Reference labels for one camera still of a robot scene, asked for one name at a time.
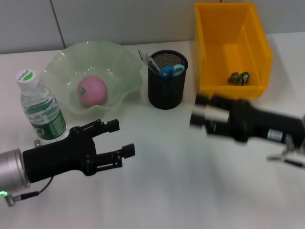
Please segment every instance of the water bottle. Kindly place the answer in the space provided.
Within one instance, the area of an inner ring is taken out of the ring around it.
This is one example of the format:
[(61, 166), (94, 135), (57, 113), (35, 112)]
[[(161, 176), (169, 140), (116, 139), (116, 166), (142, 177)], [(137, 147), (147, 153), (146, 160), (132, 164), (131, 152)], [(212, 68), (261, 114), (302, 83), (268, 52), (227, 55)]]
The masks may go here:
[(31, 69), (18, 73), (21, 89), (21, 105), (36, 134), (43, 144), (64, 139), (68, 134), (56, 98), (40, 83), (40, 78)]

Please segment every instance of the white bottle cap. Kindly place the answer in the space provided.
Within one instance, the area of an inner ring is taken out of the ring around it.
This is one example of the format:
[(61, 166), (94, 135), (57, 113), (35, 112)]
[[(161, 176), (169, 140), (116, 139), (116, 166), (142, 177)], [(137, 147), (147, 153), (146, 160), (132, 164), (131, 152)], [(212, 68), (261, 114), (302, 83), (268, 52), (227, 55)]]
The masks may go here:
[(22, 91), (35, 88), (39, 83), (39, 77), (32, 69), (25, 69), (17, 74), (16, 80)]

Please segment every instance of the black cylinder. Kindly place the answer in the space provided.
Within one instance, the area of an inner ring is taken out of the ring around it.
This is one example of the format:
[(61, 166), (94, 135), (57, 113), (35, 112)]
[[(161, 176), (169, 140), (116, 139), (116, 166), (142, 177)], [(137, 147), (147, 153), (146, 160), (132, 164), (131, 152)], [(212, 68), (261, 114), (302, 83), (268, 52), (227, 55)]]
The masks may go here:
[(185, 56), (173, 50), (161, 50), (151, 55), (162, 69), (166, 66), (182, 64), (185, 70), (178, 76), (162, 77), (148, 68), (148, 99), (149, 102), (163, 110), (178, 106), (183, 97), (185, 74), (188, 62)]

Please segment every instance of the robotic arm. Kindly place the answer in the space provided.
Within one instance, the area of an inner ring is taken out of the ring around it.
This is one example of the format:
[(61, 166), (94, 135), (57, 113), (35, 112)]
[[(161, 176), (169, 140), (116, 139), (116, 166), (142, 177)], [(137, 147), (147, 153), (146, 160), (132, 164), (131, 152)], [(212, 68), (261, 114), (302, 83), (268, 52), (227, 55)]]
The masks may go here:
[(118, 120), (107, 124), (97, 120), (82, 127), (73, 127), (61, 141), (45, 146), (40, 146), (38, 142), (38, 147), (23, 153), (15, 149), (0, 154), (0, 197), (5, 197), (11, 207), (16, 201), (37, 196), (43, 191), (12, 196), (15, 192), (29, 188), (30, 183), (49, 177), (52, 179), (70, 170), (79, 170), (86, 176), (92, 176), (99, 171), (122, 167), (123, 157), (135, 155), (134, 144), (123, 146), (117, 151), (96, 154), (92, 139), (119, 129)]
[(197, 95), (195, 104), (209, 105), (229, 111), (226, 123), (209, 120), (204, 116), (192, 113), (190, 124), (205, 126), (208, 135), (231, 137), (244, 143), (250, 137), (259, 137), (285, 144), (286, 147), (282, 154), (269, 156), (267, 159), (305, 168), (305, 164), (302, 162), (287, 158), (294, 151), (304, 153), (305, 125), (303, 120), (257, 110), (246, 100), (232, 100), (219, 96), (209, 99)]

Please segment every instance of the pink ball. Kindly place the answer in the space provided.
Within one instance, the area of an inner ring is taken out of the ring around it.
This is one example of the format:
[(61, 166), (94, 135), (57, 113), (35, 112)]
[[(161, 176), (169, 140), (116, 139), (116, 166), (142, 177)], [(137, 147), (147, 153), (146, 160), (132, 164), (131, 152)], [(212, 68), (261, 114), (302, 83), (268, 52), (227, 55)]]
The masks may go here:
[(106, 84), (93, 75), (86, 76), (80, 81), (77, 92), (85, 106), (100, 105), (107, 100)]

